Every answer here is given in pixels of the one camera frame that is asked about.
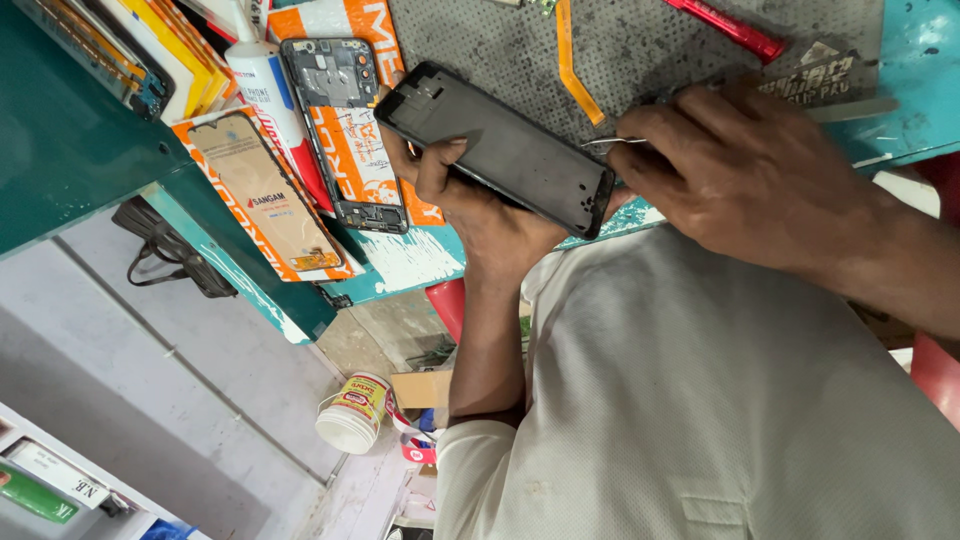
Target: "hand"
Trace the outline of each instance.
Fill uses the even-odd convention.
[[[403,73],[395,73],[394,80],[402,78]],[[430,144],[417,158],[396,133],[381,127],[380,134],[394,172],[413,184],[424,202],[444,211],[464,244],[468,274],[485,284],[516,289],[527,272],[569,236],[559,225],[532,211],[505,205],[490,189],[449,171],[449,165],[467,150],[466,137]],[[606,217],[632,196],[629,189],[615,190]]]
[[[900,203],[856,175],[804,112],[744,86],[693,86],[617,122],[608,161],[705,248],[813,278],[868,258]]]

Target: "phone glue bottle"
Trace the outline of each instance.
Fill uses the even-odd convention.
[[[317,157],[303,127],[303,115],[283,73],[280,48],[255,37],[239,0],[230,0],[230,4],[237,27],[237,42],[227,49],[224,58],[233,70],[244,101],[253,107],[270,139],[317,204],[333,212]]]

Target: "plastic bucket lid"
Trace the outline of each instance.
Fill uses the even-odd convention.
[[[314,426],[330,446],[348,454],[365,454],[373,446],[372,430],[362,430],[349,417],[321,414]]]

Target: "silicone repair mat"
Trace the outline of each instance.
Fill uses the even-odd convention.
[[[407,66],[432,60],[570,142],[612,133],[630,105],[693,82],[761,70],[751,53],[662,0],[571,0],[573,68],[607,121],[594,129],[560,81],[555,14],[492,0],[390,0]],[[805,107],[876,91],[882,0],[711,3],[785,37],[763,89]]]

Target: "teal table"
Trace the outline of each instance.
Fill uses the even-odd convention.
[[[0,257],[139,193],[290,341],[324,331],[336,311],[313,284],[279,280],[168,129],[125,110],[9,2],[0,4],[0,30],[15,44],[0,61]],[[960,150],[958,31],[960,4],[951,0],[886,3],[878,93],[900,109],[828,126],[858,170]],[[601,238],[661,219],[635,200]],[[333,233],[367,272],[322,285],[330,297],[363,303],[463,275],[463,246],[448,226]]]

